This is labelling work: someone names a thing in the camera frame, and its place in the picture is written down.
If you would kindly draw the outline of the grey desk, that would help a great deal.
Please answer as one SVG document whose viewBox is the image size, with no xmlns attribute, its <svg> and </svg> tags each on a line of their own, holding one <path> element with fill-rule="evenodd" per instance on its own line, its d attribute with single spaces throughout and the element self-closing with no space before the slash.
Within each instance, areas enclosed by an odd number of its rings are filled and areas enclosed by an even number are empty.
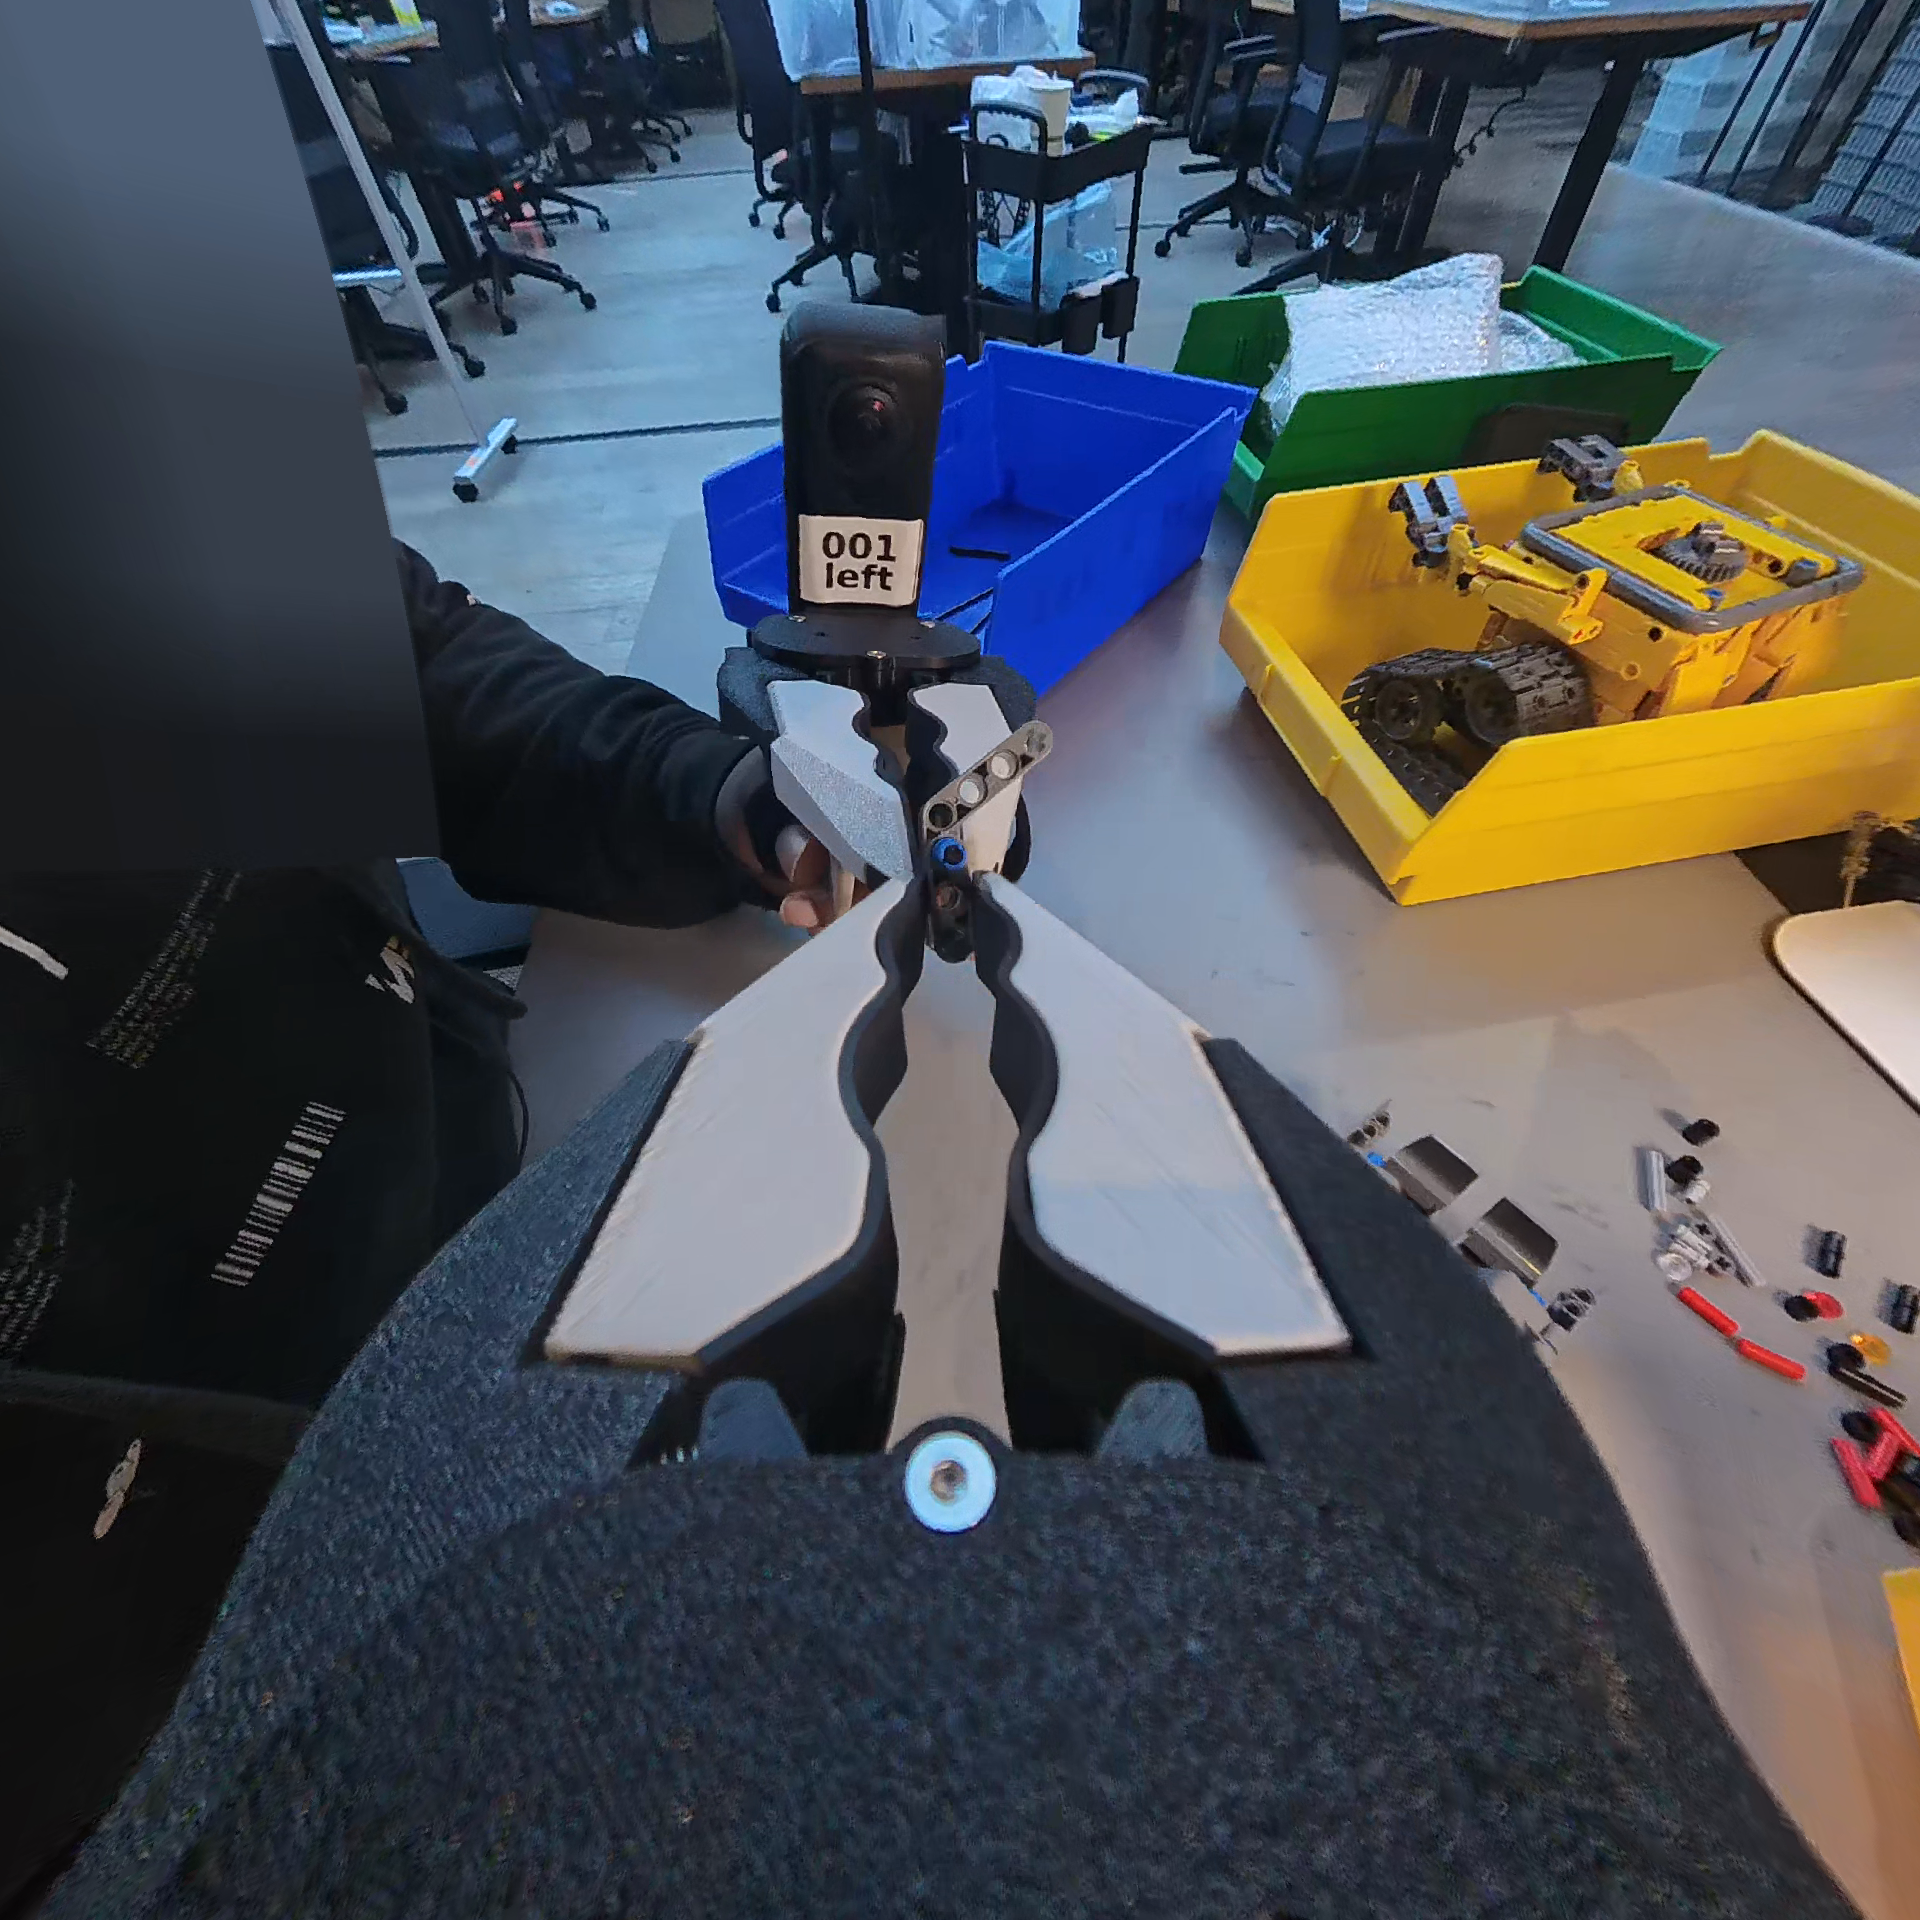
<svg viewBox="0 0 1920 1920">
<path fill-rule="evenodd" d="M 1915 487 L 1915 259 L 1685 187 L 1613 176 L 1574 264 L 1720 343 L 1676 422 L 1766 424 Z M 542 448 L 535 558 L 566 612 L 620 612 L 637 671 L 709 701 L 725 624 L 701 478 L 772 429 Z M 1894 1543 L 1838 1485 L 1840 1391 L 1732 1357 L 1655 1279 L 1631 1157 L 1715 1118 L 1719 1211 L 1768 1284 L 1808 1227 L 1846 1235 L 1855 1287 L 1915 1262 L 1915 1115 L 1771 964 L 1776 898 L 1736 856 L 1455 903 L 1397 904 L 1270 734 L 1216 643 L 1243 547 L 1205 560 L 1062 684 L 1032 810 L 1030 887 L 1203 1026 L 1240 1039 L 1344 1133 L 1447 1141 L 1493 1200 L 1557 1237 L 1551 1277 L 1600 1307 L 1548 1362 L 1627 1503 L 1726 1718 L 1863 1914 L 1915 1916 L 1915 1730 L 1880 1571 Z M 758 920 L 653 935 L 551 916 L 520 987 L 535 1152 L 660 1039 L 777 957 Z M 998 1418 L 990 1230 L 927 1187 L 940 1120 L 1003 1171 L 987 996 L 940 973 L 908 1007 L 901 1420 Z"/>
</svg>

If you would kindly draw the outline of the scattered small building pieces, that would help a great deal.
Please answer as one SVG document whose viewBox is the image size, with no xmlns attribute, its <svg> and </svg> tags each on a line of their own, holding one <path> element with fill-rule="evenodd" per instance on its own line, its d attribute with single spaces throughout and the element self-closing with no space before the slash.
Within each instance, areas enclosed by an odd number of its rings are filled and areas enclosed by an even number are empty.
<svg viewBox="0 0 1920 1920">
<path fill-rule="evenodd" d="M 1672 1148 L 1631 1152 L 1631 1183 L 1648 1215 L 1651 1258 L 1681 1311 L 1750 1374 L 1825 1397 L 1820 1452 L 1846 1506 L 1878 1523 L 1897 1554 L 1918 1556 L 1915 1287 L 1883 1287 L 1877 1302 L 1840 1290 L 1848 1238 L 1812 1227 L 1804 1274 L 1774 1284 L 1719 1210 L 1699 1157 L 1711 1120 L 1680 1130 Z"/>
</svg>

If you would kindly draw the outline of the bubble wrap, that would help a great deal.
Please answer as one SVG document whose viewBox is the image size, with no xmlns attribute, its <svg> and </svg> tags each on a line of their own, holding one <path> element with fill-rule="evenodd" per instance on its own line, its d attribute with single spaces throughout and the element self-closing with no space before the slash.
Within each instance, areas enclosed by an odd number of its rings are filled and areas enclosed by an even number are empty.
<svg viewBox="0 0 1920 1920">
<path fill-rule="evenodd" d="M 1501 306 L 1501 272 L 1496 253 L 1463 253 L 1387 280 L 1286 295 L 1286 347 L 1255 413 L 1280 431 L 1309 392 L 1580 366 L 1567 343 Z"/>
</svg>

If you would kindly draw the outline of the blue storage bin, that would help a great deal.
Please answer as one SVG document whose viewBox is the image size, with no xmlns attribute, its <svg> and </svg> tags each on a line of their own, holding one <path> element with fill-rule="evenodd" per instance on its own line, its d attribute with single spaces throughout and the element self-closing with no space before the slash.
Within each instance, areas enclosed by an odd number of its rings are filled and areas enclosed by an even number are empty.
<svg viewBox="0 0 1920 1920">
<path fill-rule="evenodd" d="M 1198 562 L 1252 407 L 1245 388 L 990 346 L 947 358 L 921 608 L 1054 687 Z M 732 624 L 783 606 L 781 443 L 704 480 Z"/>
</svg>

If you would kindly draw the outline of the clear plastic bin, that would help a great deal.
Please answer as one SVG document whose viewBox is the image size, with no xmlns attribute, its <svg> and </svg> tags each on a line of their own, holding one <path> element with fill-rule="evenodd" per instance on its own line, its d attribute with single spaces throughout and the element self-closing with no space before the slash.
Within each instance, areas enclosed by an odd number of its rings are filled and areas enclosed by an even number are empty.
<svg viewBox="0 0 1920 1920">
<path fill-rule="evenodd" d="M 771 2 L 790 80 L 854 75 L 854 2 Z M 933 70 L 951 64 L 1041 64 L 1080 52 L 1078 2 L 868 2 L 875 68 Z"/>
</svg>

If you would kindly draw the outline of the black office chair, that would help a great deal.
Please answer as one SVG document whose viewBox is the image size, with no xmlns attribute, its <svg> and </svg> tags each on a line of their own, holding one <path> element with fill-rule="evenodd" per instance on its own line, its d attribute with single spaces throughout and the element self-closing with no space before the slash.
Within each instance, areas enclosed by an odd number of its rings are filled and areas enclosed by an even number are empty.
<svg viewBox="0 0 1920 1920">
<path fill-rule="evenodd" d="M 443 50 L 414 50 L 375 62 L 371 83 L 439 248 L 439 270 L 422 276 L 432 306 L 469 295 L 492 311 L 500 333 L 513 333 L 517 280 L 545 280 L 591 314 L 591 291 L 548 259 L 502 243 L 485 218 L 485 204 L 519 187 L 529 166 L 505 78 L 465 75 L 448 67 Z"/>
<path fill-rule="evenodd" d="M 1240 31 L 1247 11 L 1249 4 L 1206 4 L 1183 117 L 1185 171 L 1222 174 L 1225 183 L 1177 213 L 1153 256 L 1166 259 L 1177 239 L 1225 213 L 1237 234 L 1233 259 L 1247 268 L 1260 234 L 1285 228 L 1293 259 L 1247 280 L 1240 291 L 1252 296 L 1337 279 L 1367 227 L 1407 200 L 1432 136 L 1395 120 L 1389 110 L 1416 54 L 1443 30 L 1380 31 L 1364 110 L 1337 114 L 1349 64 L 1340 4 L 1293 4 L 1291 39 Z"/>
<path fill-rule="evenodd" d="M 895 134 L 873 110 L 853 119 L 811 100 L 783 72 L 777 26 L 766 2 L 717 2 L 734 72 L 735 130 L 752 149 L 757 187 L 806 219 L 808 243 L 774 276 L 763 299 L 781 311 L 781 291 L 836 264 L 859 303 L 908 306 L 905 256 L 895 214 L 905 213 L 905 163 Z"/>
</svg>

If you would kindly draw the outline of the person's left hand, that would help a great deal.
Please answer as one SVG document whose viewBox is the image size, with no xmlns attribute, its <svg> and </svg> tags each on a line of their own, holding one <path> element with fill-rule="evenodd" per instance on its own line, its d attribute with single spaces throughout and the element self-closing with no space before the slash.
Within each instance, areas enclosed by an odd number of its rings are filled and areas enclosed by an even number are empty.
<svg viewBox="0 0 1920 1920">
<path fill-rule="evenodd" d="M 863 879 L 835 877 L 829 850 L 779 799 L 763 748 L 742 755 L 720 784 L 713 832 L 734 859 L 748 903 L 777 911 L 789 927 L 817 933 L 871 892 Z"/>
</svg>

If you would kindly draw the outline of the grey toy robot head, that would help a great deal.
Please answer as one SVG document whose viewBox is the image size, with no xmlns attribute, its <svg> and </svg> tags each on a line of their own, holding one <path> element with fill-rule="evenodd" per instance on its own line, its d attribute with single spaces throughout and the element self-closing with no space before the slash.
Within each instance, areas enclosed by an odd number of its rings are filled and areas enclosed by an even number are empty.
<svg viewBox="0 0 1920 1920">
<path fill-rule="evenodd" d="M 1377 1107 L 1350 1127 L 1345 1144 L 1430 1224 L 1447 1224 L 1447 1213 L 1477 1192 L 1478 1171 L 1437 1136 L 1392 1144 L 1387 1133 L 1389 1108 Z M 1447 1244 L 1488 1290 L 1500 1279 L 1519 1284 L 1533 1310 L 1519 1331 L 1544 1356 L 1557 1356 L 1560 1336 L 1577 1331 L 1595 1307 L 1591 1287 L 1544 1290 L 1559 1242 L 1510 1197 L 1488 1202 Z"/>
</svg>

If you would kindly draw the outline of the grey bent building beam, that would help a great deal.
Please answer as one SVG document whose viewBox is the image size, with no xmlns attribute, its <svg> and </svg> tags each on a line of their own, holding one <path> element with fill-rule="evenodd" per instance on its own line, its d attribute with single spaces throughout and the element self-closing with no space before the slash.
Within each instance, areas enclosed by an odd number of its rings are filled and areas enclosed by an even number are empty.
<svg viewBox="0 0 1920 1920">
<path fill-rule="evenodd" d="M 1021 724 L 921 806 L 924 845 L 961 844 L 971 869 L 996 866 L 1016 839 L 1023 776 L 1051 752 L 1051 726 Z"/>
</svg>

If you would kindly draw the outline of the whiteboard on stand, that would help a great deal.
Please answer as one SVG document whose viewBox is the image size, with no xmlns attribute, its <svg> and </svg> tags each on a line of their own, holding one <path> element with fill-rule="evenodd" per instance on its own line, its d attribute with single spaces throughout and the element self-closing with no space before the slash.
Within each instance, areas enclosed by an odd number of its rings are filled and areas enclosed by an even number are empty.
<svg viewBox="0 0 1920 1920">
<path fill-rule="evenodd" d="M 502 416 L 489 428 L 479 424 L 479 419 L 473 411 L 473 404 L 465 396 L 465 387 L 470 384 L 469 374 L 462 372 L 462 367 L 457 366 L 457 357 L 451 347 L 440 317 L 432 306 L 429 295 L 419 276 L 416 259 L 409 256 L 405 246 L 397 214 L 393 214 L 393 207 L 389 205 L 379 187 L 379 179 L 367 159 L 356 128 L 352 126 L 345 100 L 326 70 L 316 34 L 309 30 L 299 4 L 270 2 L 268 8 L 273 14 L 281 31 L 301 59 L 309 83 L 317 93 L 320 108 L 326 114 L 326 124 L 343 144 L 343 155 L 367 205 L 367 218 L 377 227 L 382 246 L 390 256 L 387 279 L 397 279 L 405 295 L 414 303 L 421 323 L 419 330 L 429 341 L 439 367 L 443 370 L 453 397 L 464 416 L 469 448 L 459 466 L 453 471 L 451 490 L 462 503 L 473 506 L 479 499 L 481 478 L 517 445 L 517 421 L 512 416 Z"/>
</svg>

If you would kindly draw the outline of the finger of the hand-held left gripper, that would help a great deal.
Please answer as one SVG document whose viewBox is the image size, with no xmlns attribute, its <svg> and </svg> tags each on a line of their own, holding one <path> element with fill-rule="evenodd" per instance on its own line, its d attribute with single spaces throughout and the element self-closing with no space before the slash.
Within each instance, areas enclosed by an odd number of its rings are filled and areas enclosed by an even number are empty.
<svg viewBox="0 0 1920 1920">
<path fill-rule="evenodd" d="M 918 836 L 925 836 L 925 804 L 1001 750 L 1021 724 L 1005 717 L 998 695 L 983 684 L 940 684 L 908 696 L 908 804 Z M 957 832 L 976 872 L 983 866 L 976 854 L 990 853 L 998 856 L 987 866 L 1016 879 L 1027 863 L 1023 780 L 984 799 Z"/>
<path fill-rule="evenodd" d="M 783 678 L 767 687 L 774 792 L 831 863 L 857 879 L 912 879 L 918 866 L 908 806 L 881 750 L 863 732 L 854 687 Z"/>
</svg>

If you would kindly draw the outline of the black utility cart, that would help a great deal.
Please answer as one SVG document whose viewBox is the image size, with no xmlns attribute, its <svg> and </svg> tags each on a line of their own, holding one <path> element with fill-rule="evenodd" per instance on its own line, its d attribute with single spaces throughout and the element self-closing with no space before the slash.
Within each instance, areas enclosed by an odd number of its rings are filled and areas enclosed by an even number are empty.
<svg viewBox="0 0 1920 1920">
<path fill-rule="evenodd" d="M 987 346 L 1065 355 L 1113 347 L 1123 364 L 1137 325 L 1137 234 L 1144 164 L 1158 124 L 1091 133 L 1068 126 L 1065 150 L 977 144 L 961 126 L 966 292 L 961 355 Z"/>
</svg>

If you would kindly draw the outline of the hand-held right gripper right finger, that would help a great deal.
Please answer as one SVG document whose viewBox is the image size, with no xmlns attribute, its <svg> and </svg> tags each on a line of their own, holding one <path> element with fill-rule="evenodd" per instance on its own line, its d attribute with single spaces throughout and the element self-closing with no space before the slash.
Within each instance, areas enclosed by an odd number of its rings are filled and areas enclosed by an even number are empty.
<svg viewBox="0 0 1920 1920">
<path fill-rule="evenodd" d="M 974 927 L 1023 1248 L 1203 1362 L 1345 1352 L 1209 1034 L 1001 875 Z"/>
</svg>

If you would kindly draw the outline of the white board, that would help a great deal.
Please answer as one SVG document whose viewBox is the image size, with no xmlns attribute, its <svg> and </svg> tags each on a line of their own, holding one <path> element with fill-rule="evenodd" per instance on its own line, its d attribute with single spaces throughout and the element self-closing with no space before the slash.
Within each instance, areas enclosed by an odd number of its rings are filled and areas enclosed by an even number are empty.
<svg viewBox="0 0 1920 1920">
<path fill-rule="evenodd" d="M 1918 1107 L 1918 903 L 1855 903 L 1782 918 L 1774 967 L 1848 1046 Z"/>
</svg>

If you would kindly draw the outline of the green storage bin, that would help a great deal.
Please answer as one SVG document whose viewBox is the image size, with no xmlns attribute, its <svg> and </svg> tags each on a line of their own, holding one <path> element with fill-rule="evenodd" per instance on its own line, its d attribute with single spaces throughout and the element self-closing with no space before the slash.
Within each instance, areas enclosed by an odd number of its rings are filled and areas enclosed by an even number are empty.
<svg viewBox="0 0 1920 1920">
<path fill-rule="evenodd" d="M 1245 520 L 1280 493 L 1510 463 L 1559 438 L 1657 440 L 1719 352 L 1685 327 L 1533 268 L 1501 280 L 1501 306 L 1571 346 L 1580 366 L 1309 392 L 1272 431 L 1257 404 L 1286 347 L 1285 296 L 1295 295 L 1200 302 L 1174 364 L 1183 374 L 1255 390 L 1222 487 Z"/>
</svg>

